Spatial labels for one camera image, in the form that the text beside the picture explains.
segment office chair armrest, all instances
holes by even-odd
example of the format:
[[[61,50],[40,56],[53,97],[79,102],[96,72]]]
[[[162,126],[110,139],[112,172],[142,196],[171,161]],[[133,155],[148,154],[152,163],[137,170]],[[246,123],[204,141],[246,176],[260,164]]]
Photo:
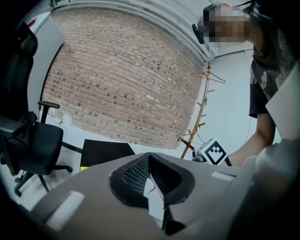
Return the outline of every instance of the office chair armrest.
[[[49,107],[53,107],[53,108],[59,108],[60,107],[59,104],[50,103],[50,102],[46,102],[46,101],[39,101],[38,104],[44,106],[43,114],[42,114],[42,118],[41,118],[42,123],[46,122],[46,117],[47,117],[47,114],[48,114]]]
[[[0,135],[5,137],[15,137],[19,135],[26,123],[13,121],[0,115]]]
[[[56,104],[56,103],[50,103],[50,102],[47,102],[47,101],[39,101],[38,104],[39,104],[39,105],[42,105],[42,106],[44,106],[44,107],[60,108],[60,105],[59,105],[59,104]]]

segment gray t-shirt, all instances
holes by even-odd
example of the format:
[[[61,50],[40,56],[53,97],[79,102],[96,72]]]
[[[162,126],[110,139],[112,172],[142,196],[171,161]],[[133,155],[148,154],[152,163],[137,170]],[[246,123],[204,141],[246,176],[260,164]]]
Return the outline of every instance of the gray t-shirt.
[[[249,116],[268,113],[265,105],[274,96],[295,65],[293,56],[283,32],[272,22],[260,24],[264,33],[262,54],[254,49],[250,79]]]

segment person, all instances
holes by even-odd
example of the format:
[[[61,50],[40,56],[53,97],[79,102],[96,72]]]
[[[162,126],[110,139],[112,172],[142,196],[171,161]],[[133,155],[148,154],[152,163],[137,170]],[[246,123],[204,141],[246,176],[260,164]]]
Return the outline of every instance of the person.
[[[258,155],[265,147],[272,145],[276,126],[265,105],[296,62],[282,31],[271,18],[260,14],[258,7],[252,3],[242,11],[227,3],[211,4],[203,10],[203,18],[197,24],[203,39],[219,47],[245,41],[254,45],[249,115],[257,118],[257,126],[250,139],[228,156],[232,165],[239,167],[244,159]]]

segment chair base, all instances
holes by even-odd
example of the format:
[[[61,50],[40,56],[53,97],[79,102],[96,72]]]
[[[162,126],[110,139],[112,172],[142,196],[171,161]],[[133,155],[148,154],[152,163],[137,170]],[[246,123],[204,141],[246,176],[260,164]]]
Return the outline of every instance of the chair base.
[[[71,173],[73,171],[73,168],[70,166],[66,166],[66,165],[55,165],[53,170],[63,170],[66,169],[69,173]],[[18,184],[15,186],[14,188],[14,192],[18,197],[21,197],[22,193],[20,192],[20,188],[33,176],[33,173],[27,172],[25,173],[21,178],[17,179]],[[50,192],[48,186],[46,185],[46,182],[43,178],[42,175],[38,175],[44,189],[46,190],[46,192]]]

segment wire hanger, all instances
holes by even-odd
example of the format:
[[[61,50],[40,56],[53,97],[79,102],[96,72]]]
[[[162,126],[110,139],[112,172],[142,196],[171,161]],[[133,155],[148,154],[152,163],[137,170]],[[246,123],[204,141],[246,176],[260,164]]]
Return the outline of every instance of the wire hanger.
[[[203,76],[201,76],[201,75],[204,75],[204,76],[207,78],[208,75],[206,75],[206,73],[210,73],[210,74],[214,75],[214,74],[211,73],[211,72],[205,71],[205,72],[201,72],[201,73],[191,73],[191,76],[195,76],[195,77],[203,77]],[[226,81],[225,81],[224,79],[219,78],[219,77],[216,76],[216,75],[214,75],[214,76],[215,76],[217,79],[219,79],[219,80],[212,79],[212,78],[209,78],[209,80],[213,80],[213,81],[216,81],[216,82],[219,82],[219,83],[226,83]]]

